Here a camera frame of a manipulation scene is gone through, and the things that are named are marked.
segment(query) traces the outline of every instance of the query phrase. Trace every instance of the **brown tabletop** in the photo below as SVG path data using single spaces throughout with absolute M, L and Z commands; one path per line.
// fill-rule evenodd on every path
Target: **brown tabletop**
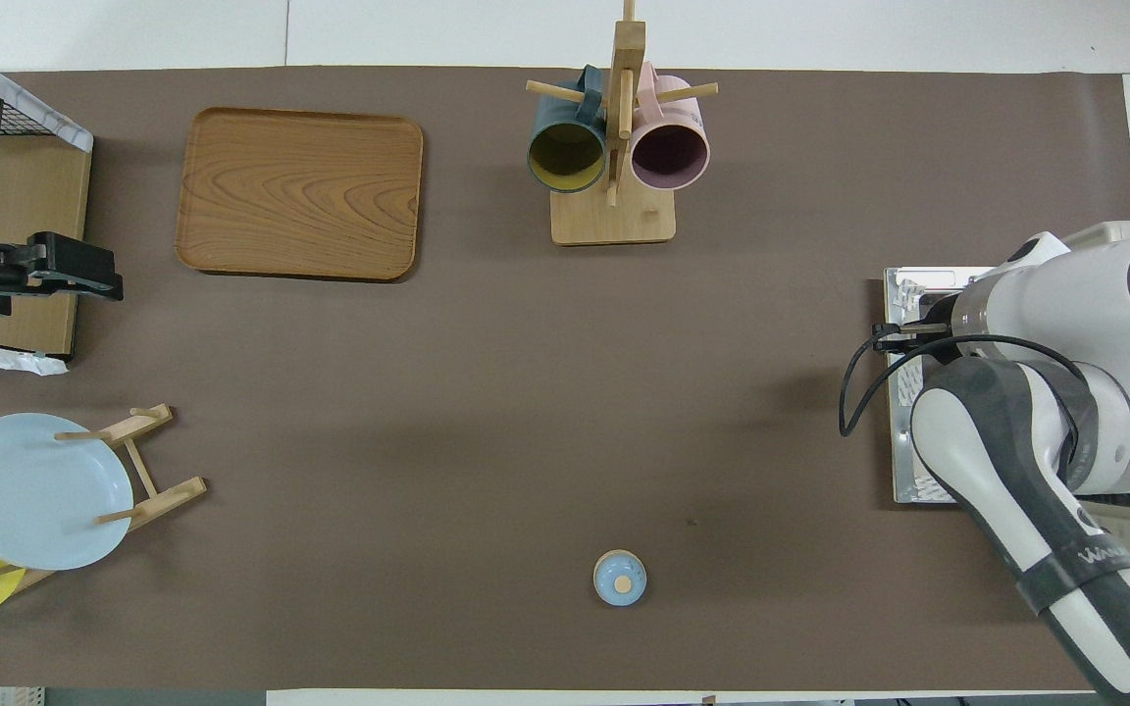
M 1130 219 L 1119 77 L 679 72 L 722 93 L 678 235 L 583 249 L 524 166 L 522 86 L 566 71 L 18 76 L 98 138 L 86 239 L 127 296 L 81 303 L 70 374 L 0 372 L 0 415 L 166 402 L 147 463 L 211 491 L 3 604 L 0 685 L 1086 688 L 964 514 L 893 503 L 883 402 L 842 439 L 835 395 L 884 267 Z M 210 106 L 418 122 L 416 268 L 184 267 Z M 615 548 L 631 609 L 591 590 Z

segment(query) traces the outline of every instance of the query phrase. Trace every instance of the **blue round lid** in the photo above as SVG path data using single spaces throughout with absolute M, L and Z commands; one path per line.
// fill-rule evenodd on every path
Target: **blue round lid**
M 647 574 L 635 555 L 614 549 L 602 555 L 592 574 L 596 592 L 609 605 L 631 605 L 647 589 Z

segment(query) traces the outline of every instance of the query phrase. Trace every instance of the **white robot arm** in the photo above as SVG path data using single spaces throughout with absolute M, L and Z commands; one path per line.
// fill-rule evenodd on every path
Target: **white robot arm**
M 1130 705 L 1130 555 L 1072 496 L 1130 493 L 1130 241 L 1042 234 L 913 331 L 906 349 L 959 354 L 914 403 L 920 459 L 1094 688 Z

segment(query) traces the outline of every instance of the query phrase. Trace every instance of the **white floor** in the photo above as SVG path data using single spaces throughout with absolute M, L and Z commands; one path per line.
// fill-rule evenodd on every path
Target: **white floor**
M 636 9 L 647 21 L 647 58 L 664 67 L 1129 75 L 1130 129 L 1130 0 L 643 0 Z M 0 0 L 0 71 L 602 67 L 620 11 L 620 0 Z M 270 692 L 269 704 L 586 706 L 698 701 L 707 694 L 310 689 Z

